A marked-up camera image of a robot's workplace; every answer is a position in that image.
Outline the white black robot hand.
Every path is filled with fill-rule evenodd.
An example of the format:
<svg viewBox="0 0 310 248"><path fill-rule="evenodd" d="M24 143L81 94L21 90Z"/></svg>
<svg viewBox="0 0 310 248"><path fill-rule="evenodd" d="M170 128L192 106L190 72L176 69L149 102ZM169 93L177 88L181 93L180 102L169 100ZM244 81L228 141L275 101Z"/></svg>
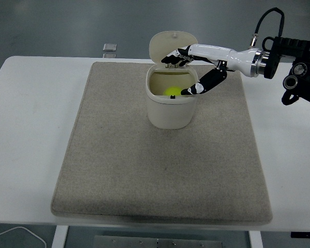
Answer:
<svg viewBox="0 0 310 248"><path fill-rule="evenodd" d="M257 76L257 48L237 52L220 46L193 44L178 48L167 54L161 62L182 67L192 61L200 60L216 65L202 76L194 85L183 89L181 95L200 95L215 88L227 78L227 71L240 71L249 77Z"/></svg>

